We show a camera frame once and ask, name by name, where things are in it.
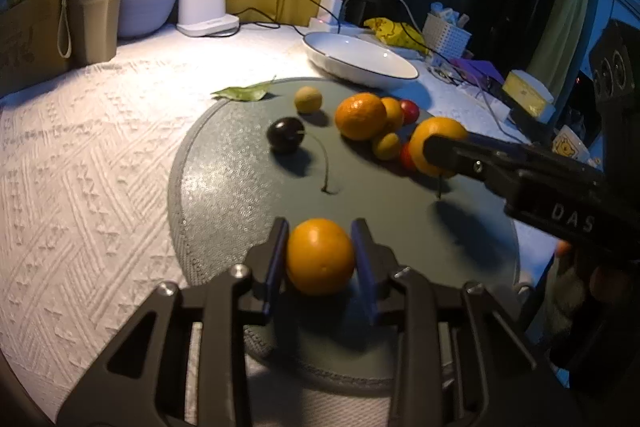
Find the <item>round grey placemat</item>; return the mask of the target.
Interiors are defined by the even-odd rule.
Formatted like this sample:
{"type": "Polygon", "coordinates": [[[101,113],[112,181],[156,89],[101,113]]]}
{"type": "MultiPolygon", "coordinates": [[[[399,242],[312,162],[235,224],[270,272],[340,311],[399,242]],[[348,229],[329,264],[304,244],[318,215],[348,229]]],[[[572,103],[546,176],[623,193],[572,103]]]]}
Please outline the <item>round grey placemat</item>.
{"type": "MultiPolygon", "coordinates": [[[[293,155],[273,153],[266,131],[294,114],[305,80],[273,83],[258,102],[219,101],[186,132],[171,167],[168,220],[179,265],[200,285],[242,261],[273,221],[324,218],[348,229],[366,220],[375,242],[431,282],[511,285],[520,276],[518,238],[503,202],[480,182],[438,183],[378,162],[364,142],[334,126],[351,84],[317,80],[321,113],[304,119],[293,155]]],[[[356,284],[341,294],[285,294],[267,326],[245,331],[247,353],[309,384],[344,395],[386,395],[395,372],[395,335],[374,326],[356,284]]]]}

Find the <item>red cherry tomato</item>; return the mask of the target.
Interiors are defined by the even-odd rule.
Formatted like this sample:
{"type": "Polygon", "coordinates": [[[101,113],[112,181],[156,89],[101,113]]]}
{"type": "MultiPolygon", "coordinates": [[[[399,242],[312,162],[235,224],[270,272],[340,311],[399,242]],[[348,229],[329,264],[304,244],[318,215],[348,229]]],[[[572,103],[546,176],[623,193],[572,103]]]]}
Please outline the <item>red cherry tomato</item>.
{"type": "Polygon", "coordinates": [[[402,116],[404,116],[404,125],[414,124],[420,117],[420,108],[413,101],[401,100],[399,102],[402,116]]]}
{"type": "Polygon", "coordinates": [[[409,143],[402,144],[400,154],[399,154],[399,161],[401,163],[402,168],[404,168],[407,172],[416,171],[416,165],[414,165],[414,162],[410,154],[409,143]]]}

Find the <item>steel tumbler with lid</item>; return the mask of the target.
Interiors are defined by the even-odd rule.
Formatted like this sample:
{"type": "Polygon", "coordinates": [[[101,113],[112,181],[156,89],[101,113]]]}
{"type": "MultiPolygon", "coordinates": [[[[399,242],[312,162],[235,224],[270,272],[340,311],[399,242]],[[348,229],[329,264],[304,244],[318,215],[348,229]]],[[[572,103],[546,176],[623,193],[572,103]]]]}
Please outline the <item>steel tumbler with lid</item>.
{"type": "Polygon", "coordinates": [[[58,54],[74,66],[104,63],[116,54],[120,0],[61,0],[58,54]]]}

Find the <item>purple cloth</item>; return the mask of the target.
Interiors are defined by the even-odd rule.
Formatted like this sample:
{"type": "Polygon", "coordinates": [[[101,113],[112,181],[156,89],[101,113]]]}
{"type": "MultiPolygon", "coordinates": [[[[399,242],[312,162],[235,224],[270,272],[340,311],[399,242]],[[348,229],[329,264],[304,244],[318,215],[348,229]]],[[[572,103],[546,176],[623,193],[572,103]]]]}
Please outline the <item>purple cloth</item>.
{"type": "Polygon", "coordinates": [[[493,84],[502,86],[504,83],[504,78],[491,62],[450,58],[450,63],[461,69],[466,77],[472,77],[472,82],[479,83],[484,89],[489,89],[493,84]]]}

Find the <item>orange with stem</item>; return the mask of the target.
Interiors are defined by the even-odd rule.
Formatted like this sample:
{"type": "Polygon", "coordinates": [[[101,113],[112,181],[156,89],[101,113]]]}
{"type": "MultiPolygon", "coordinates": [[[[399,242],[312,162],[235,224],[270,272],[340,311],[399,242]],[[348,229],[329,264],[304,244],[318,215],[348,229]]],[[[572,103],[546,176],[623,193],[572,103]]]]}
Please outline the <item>orange with stem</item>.
{"type": "Polygon", "coordinates": [[[418,124],[408,142],[409,156],[414,167],[420,173],[431,178],[441,176],[450,179],[456,174],[442,168],[439,153],[442,153],[444,140],[464,141],[469,131],[463,124],[448,117],[431,117],[418,124]]]}

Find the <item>lavender mixing bowl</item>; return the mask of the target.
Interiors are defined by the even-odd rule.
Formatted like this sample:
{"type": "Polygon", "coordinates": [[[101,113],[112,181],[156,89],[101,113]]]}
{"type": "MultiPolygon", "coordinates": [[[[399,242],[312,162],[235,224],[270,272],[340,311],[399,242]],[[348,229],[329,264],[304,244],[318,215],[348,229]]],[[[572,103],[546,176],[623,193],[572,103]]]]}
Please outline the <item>lavender mixing bowl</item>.
{"type": "Polygon", "coordinates": [[[176,0],[120,0],[118,38],[151,35],[167,22],[175,3],[176,0]]]}

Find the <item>tan longan fruit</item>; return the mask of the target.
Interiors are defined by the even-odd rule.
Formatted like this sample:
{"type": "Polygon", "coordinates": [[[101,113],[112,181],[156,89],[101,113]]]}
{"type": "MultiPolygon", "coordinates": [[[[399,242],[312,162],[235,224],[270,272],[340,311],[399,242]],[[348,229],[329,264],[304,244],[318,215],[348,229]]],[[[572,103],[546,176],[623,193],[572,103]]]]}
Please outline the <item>tan longan fruit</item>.
{"type": "Polygon", "coordinates": [[[313,87],[305,86],[294,95],[294,105],[299,114],[313,114],[322,107],[322,93],[313,87]]]}

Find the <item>white lace tablecloth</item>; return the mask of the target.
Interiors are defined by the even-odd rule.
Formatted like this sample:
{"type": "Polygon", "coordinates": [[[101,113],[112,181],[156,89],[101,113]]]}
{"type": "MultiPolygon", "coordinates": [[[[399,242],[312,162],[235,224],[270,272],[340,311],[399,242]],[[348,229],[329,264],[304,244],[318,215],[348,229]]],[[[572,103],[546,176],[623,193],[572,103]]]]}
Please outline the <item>white lace tablecloth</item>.
{"type": "Polygon", "coordinates": [[[166,26],[2,100],[1,349],[47,416],[155,285],[182,280],[169,171],[213,93],[295,77],[328,81],[291,29],[166,26]]]}

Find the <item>small yellow-green fruit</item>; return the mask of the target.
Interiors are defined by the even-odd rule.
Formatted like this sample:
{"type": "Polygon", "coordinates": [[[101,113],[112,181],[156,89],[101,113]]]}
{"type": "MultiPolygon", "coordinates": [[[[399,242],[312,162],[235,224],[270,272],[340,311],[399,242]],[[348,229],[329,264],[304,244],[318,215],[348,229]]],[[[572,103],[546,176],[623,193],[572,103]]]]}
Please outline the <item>small yellow-green fruit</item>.
{"type": "Polygon", "coordinates": [[[372,141],[372,152],[376,158],[382,161],[396,158],[401,149],[402,141],[395,132],[381,134],[372,141]]]}

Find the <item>dark cherry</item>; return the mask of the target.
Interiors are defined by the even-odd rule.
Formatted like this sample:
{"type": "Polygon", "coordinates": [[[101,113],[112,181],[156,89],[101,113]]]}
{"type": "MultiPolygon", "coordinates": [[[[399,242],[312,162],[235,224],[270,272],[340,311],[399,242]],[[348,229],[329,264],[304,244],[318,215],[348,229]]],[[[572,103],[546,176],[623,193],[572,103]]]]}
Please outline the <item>dark cherry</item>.
{"type": "Polygon", "coordinates": [[[305,138],[305,127],[295,117],[279,118],[266,131],[271,150],[281,154],[294,154],[305,138]]]}

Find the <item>small orange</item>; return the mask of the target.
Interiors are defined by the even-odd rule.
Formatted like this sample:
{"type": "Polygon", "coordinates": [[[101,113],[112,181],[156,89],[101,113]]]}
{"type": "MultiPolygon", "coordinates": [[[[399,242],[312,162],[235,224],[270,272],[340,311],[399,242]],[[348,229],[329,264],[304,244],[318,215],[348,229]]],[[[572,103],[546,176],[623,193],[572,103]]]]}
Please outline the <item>small orange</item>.
{"type": "Polygon", "coordinates": [[[381,98],[381,101],[386,112],[385,130],[387,132],[398,131],[404,124],[404,111],[401,108],[400,102],[390,96],[381,98]]]}

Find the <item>small orange kumquat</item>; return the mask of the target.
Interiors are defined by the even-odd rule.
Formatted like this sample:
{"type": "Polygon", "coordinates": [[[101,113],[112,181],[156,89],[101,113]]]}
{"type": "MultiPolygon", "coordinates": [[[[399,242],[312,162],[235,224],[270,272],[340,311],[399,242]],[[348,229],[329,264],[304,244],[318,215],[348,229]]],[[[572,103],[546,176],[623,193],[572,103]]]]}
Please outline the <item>small orange kumquat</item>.
{"type": "Polygon", "coordinates": [[[342,291],[356,268],[355,247],[337,223],[314,218],[288,236],[286,273],[293,286],[311,296],[342,291]]]}

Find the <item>yellow snack bag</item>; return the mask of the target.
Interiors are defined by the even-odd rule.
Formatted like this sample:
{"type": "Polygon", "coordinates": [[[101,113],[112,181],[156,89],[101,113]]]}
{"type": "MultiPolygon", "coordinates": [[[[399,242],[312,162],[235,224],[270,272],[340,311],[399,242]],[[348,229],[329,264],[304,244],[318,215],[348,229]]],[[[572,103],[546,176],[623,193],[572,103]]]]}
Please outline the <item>yellow snack bag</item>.
{"type": "Polygon", "coordinates": [[[385,17],[369,18],[363,23],[373,31],[378,42],[393,48],[413,50],[423,54],[430,51],[425,45],[424,37],[408,23],[393,22],[385,17]]]}

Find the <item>red cherry tomato front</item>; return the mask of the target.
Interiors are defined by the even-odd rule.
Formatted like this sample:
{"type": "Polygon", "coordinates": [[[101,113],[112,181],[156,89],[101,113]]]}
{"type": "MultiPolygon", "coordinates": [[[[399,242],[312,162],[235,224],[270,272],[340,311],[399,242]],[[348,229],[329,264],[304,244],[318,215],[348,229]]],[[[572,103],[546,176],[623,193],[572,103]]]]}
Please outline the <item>red cherry tomato front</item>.
{"type": "Polygon", "coordinates": [[[399,161],[401,163],[402,168],[404,168],[407,172],[416,171],[416,165],[414,165],[414,162],[410,154],[409,143],[402,144],[400,154],[399,154],[399,161]]]}

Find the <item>large mandarin orange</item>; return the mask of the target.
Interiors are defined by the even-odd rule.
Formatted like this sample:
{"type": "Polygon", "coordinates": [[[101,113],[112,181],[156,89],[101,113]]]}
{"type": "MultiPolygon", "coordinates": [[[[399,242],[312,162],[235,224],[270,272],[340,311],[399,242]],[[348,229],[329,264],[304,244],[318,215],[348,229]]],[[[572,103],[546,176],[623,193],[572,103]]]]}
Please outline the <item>large mandarin orange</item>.
{"type": "Polygon", "coordinates": [[[386,108],[382,100],[369,92],[345,98],[334,113],[337,130],[352,141],[374,138],[385,127],[386,119],[386,108]]]}

